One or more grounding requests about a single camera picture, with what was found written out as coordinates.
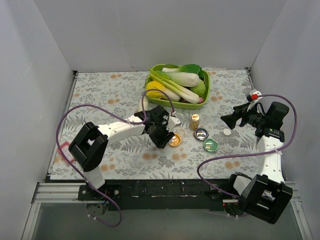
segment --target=small bottle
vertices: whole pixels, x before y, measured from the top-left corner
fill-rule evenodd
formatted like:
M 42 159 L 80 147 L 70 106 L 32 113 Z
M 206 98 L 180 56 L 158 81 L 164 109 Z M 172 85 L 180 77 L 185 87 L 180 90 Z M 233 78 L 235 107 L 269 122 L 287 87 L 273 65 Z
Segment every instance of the small bottle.
M 199 121 L 200 121 L 200 117 L 198 114 L 193 114 L 191 116 L 191 120 L 190 120 L 190 123 L 189 123 L 189 128 L 193 131 L 195 131 L 198 126 L 199 126 Z

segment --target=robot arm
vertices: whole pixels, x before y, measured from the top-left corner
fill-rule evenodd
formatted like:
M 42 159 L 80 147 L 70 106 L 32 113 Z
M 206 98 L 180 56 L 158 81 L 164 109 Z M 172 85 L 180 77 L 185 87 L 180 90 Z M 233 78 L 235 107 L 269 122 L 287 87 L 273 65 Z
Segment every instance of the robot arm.
M 99 165 L 110 144 L 128 137 L 148 134 L 155 146 L 163 149 L 175 135 L 173 129 L 181 125 L 179 119 L 159 105 L 146 111 L 144 124 L 129 124 L 142 122 L 143 112 L 137 112 L 126 120 L 128 123 L 118 121 L 98 126 L 87 122 L 69 146 L 69 151 L 82 167 L 84 176 L 96 189 L 105 184 Z
M 230 129 L 235 128 L 240 118 L 240 127 L 248 123 L 256 128 L 257 148 L 263 153 L 283 146 L 285 135 L 280 128 L 289 108 L 280 102 L 273 102 L 267 113 L 258 112 L 258 95 L 261 93 L 254 89 L 247 95 L 248 103 L 235 106 L 232 114 L 221 119 Z M 228 188 L 239 194 L 240 210 L 270 224 L 278 220 L 293 194 L 292 188 L 285 185 L 279 151 L 259 156 L 258 174 L 254 178 L 238 172 L 232 174 Z

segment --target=glass panel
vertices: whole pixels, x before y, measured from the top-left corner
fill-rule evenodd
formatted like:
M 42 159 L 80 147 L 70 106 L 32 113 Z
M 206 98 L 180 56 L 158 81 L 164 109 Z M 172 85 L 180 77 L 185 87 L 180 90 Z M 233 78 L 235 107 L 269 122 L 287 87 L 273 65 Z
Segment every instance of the glass panel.
M 122 213 L 122 224 L 110 228 L 87 217 L 85 203 L 42 203 L 32 239 L 302 239 L 291 204 L 274 225 L 252 216 L 236 220 L 199 209 L 125 210 Z M 102 218 L 115 223 L 119 214 L 106 212 Z

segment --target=table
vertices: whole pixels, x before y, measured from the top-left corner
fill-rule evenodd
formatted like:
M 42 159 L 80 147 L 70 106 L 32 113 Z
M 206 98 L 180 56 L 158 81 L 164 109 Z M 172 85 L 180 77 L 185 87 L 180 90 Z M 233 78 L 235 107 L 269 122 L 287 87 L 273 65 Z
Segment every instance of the table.
M 197 166 L 206 159 L 231 154 L 255 153 L 254 129 L 246 125 L 236 127 L 231 135 L 225 136 L 227 128 L 220 116 L 232 113 L 232 108 L 246 102 L 245 94 L 252 88 L 245 70 L 206 69 L 210 74 L 210 97 L 197 110 L 176 109 L 182 121 L 182 143 L 178 147 L 167 145 L 157 149 L 147 135 L 129 137 L 107 148 L 100 164 L 105 179 L 197 179 Z M 79 73 L 70 108 L 80 104 L 94 104 L 127 118 L 137 111 L 138 101 L 144 91 L 149 72 L 88 72 Z M 219 149 L 216 153 L 206 152 L 203 142 L 193 137 L 188 124 L 192 114 L 200 115 L 200 126 L 209 131 Z M 95 125 L 108 124 L 116 120 L 98 109 L 82 107 L 66 118 L 60 143 L 71 142 L 86 122 Z M 257 174 L 258 157 L 222 159 L 206 164 L 201 172 L 204 177 L 229 178 L 234 172 L 253 177 Z M 78 180 L 81 176 L 56 153 L 51 180 Z

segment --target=white wall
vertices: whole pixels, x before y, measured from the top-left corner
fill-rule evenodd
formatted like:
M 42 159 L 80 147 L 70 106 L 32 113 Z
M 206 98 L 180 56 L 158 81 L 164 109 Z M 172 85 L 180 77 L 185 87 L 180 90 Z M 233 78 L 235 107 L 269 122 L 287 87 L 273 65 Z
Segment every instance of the white wall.
M 252 67 L 254 86 L 262 93 L 292 100 L 298 128 L 284 150 L 284 171 L 297 184 L 314 239 L 320 239 L 320 2 L 287 0 Z M 289 139 L 292 111 L 283 129 Z
M 0 239 L 21 238 L 72 71 L 33 0 L 0 1 Z
M 34 0 L 78 71 L 250 67 L 285 0 Z

